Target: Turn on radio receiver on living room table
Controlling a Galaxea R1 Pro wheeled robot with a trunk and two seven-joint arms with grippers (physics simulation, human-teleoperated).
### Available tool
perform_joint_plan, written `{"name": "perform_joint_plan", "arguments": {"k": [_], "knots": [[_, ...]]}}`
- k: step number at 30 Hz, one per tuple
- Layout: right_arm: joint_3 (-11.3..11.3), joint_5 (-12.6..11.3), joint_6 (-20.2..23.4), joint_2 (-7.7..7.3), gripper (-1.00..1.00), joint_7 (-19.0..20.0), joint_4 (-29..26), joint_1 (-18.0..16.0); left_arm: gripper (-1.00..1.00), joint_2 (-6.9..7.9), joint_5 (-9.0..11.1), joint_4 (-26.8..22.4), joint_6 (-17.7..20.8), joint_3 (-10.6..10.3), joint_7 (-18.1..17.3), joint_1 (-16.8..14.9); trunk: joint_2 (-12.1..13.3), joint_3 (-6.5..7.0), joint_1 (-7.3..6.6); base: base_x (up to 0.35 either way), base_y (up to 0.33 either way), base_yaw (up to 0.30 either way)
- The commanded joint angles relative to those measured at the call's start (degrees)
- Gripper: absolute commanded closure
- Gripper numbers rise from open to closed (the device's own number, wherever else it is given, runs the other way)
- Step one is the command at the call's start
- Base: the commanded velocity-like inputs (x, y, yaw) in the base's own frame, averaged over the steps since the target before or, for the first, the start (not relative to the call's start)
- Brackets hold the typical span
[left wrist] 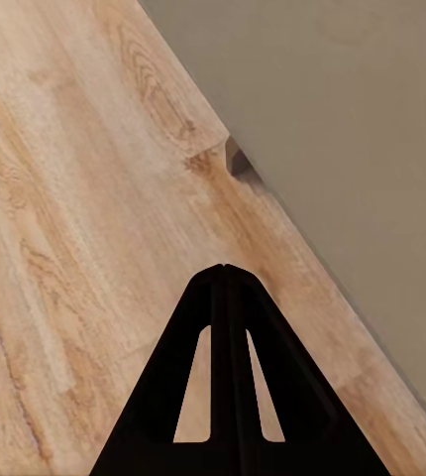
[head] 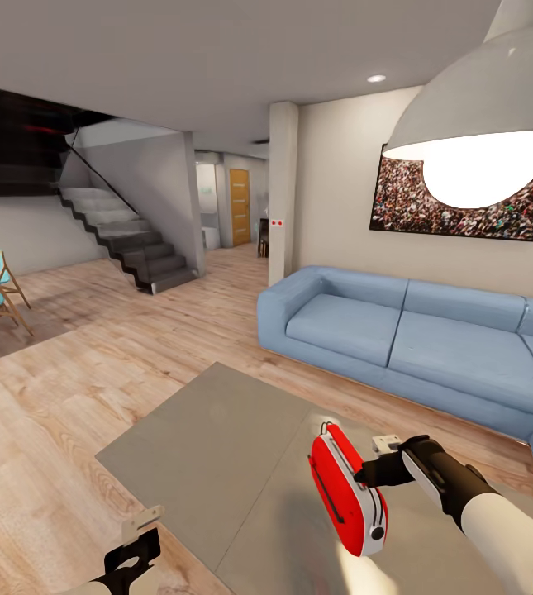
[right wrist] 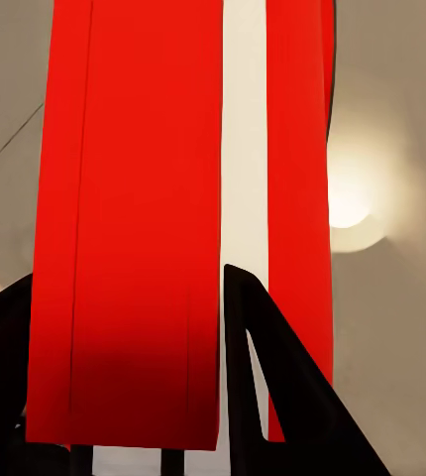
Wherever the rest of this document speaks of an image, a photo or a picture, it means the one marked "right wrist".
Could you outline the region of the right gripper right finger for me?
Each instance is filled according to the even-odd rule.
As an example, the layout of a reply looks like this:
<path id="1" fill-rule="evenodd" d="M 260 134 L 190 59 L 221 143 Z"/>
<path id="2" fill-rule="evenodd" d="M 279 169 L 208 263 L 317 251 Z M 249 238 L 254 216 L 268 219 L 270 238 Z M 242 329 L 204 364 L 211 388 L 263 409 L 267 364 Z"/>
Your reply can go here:
<path id="1" fill-rule="evenodd" d="M 263 283 L 224 265 L 231 476 L 390 476 Z M 263 437 L 250 331 L 285 438 Z"/>

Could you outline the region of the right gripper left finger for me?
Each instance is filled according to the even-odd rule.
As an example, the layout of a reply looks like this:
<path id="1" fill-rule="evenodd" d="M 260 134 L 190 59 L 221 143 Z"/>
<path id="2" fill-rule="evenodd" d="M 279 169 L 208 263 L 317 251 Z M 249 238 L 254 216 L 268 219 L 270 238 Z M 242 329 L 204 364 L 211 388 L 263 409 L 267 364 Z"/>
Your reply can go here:
<path id="1" fill-rule="evenodd" d="M 33 274 L 0 292 L 0 461 L 25 414 Z"/>

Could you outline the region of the radio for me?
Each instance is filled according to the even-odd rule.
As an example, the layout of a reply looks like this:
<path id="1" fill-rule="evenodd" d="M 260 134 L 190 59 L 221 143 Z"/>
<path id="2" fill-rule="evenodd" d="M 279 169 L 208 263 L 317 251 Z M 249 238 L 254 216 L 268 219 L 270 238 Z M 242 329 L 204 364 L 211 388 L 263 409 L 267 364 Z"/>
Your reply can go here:
<path id="1" fill-rule="evenodd" d="M 69 476 L 231 476 L 224 265 L 332 386 L 336 51 L 336 0 L 54 0 L 25 417 Z"/>

